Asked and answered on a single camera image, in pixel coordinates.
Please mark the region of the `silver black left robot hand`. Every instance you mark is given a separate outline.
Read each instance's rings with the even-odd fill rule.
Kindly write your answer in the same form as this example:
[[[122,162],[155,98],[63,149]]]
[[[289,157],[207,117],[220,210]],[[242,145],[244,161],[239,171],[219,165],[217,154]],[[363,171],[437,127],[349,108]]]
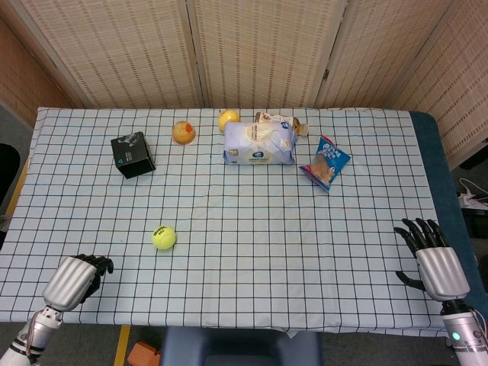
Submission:
[[[43,291],[45,304],[68,312],[84,303],[101,285],[102,277],[114,271],[114,263],[104,256],[74,255],[66,257]]]

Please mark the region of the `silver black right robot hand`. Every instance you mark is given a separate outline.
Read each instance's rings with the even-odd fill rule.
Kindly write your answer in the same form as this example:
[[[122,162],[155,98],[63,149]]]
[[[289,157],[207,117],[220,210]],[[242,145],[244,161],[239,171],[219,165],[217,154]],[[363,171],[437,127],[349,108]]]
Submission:
[[[449,246],[440,226],[431,219],[402,219],[406,229],[395,226],[413,254],[420,279],[412,279],[403,271],[396,276],[407,287],[426,292],[433,300],[445,302],[464,299],[470,292],[464,269],[455,250]]]

